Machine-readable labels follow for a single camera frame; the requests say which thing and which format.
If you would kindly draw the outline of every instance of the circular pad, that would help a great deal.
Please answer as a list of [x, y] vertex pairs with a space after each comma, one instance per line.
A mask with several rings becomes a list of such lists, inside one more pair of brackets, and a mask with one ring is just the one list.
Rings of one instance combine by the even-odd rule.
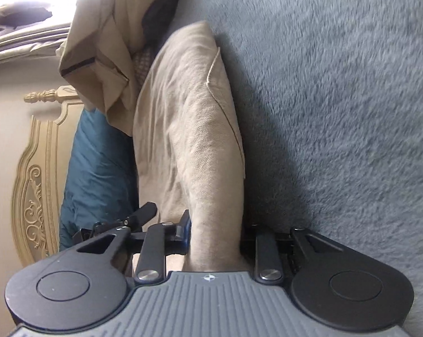
[[374, 299], [383, 287], [381, 281], [363, 271], [343, 271], [330, 280], [333, 292], [341, 298], [354, 302]]
[[89, 290], [89, 279], [78, 272], [59, 271], [46, 275], [37, 283], [37, 291], [48, 300], [66, 302], [84, 295]]

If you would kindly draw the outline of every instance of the bed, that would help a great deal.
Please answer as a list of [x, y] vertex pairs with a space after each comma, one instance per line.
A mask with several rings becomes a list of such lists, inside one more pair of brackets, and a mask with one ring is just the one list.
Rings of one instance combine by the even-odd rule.
[[[423, 337], [423, 0], [179, 0], [165, 38], [200, 20], [235, 101], [247, 221], [300, 222], [396, 267], [416, 294], [405, 329]], [[38, 124], [20, 162], [13, 232], [25, 264], [57, 251], [69, 158], [57, 144], [72, 140], [79, 104]]]
[[84, 105], [75, 89], [32, 92], [32, 104], [58, 101], [60, 117], [54, 121], [31, 119], [29, 144], [20, 158], [12, 195], [12, 234], [23, 266], [59, 250], [59, 217], [73, 138]]

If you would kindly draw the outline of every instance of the ornate headboard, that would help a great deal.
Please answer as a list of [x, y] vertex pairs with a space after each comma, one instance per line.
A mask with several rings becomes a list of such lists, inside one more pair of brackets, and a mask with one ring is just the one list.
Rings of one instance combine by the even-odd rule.
[[24, 101], [58, 101], [54, 121], [31, 119], [29, 144], [20, 158], [12, 194], [12, 235], [23, 264], [59, 248], [59, 216], [73, 138], [84, 105], [71, 86], [33, 92]]

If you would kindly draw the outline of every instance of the decorative scrollwork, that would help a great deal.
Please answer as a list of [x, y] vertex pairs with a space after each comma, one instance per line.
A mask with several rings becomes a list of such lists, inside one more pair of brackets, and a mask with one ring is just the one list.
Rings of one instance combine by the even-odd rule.
[[63, 91], [66, 91], [66, 92], [73, 93], [73, 94], [76, 92], [76, 90], [74, 89], [74, 87], [70, 87], [70, 86], [64, 86], [62, 90]]
[[42, 206], [42, 171], [35, 165], [28, 170], [28, 203], [29, 206], [24, 210], [24, 220], [26, 226], [26, 237], [33, 245], [34, 249], [42, 252], [41, 257], [49, 255], [48, 245], [46, 243], [45, 226], [43, 220]]

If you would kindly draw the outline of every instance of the black lever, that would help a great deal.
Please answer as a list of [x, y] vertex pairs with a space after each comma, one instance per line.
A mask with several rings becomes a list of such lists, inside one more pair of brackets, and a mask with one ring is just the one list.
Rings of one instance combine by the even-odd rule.
[[110, 229], [118, 227], [129, 227], [131, 232], [142, 232], [141, 227], [143, 227], [147, 222], [157, 214], [157, 206], [153, 202], [147, 202], [141, 208], [137, 209], [132, 215], [119, 220], [114, 223], [100, 223], [97, 222], [93, 224], [92, 229], [81, 228], [73, 236], [74, 244], [79, 244], [86, 240], [89, 240], [92, 237], [97, 236], [98, 234], [109, 231]]
[[274, 232], [266, 226], [258, 226], [255, 247], [255, 280], [266, 285], [280, 285], [284, 273]]
[[167, 226], [164, 226], [163, 223], [154, 224], [146, 232], [135, 269], [136, 282], [153, 284], [165, 280], [165, 231], [167, 227], [173, 228], [174, 224], [171, 223]]

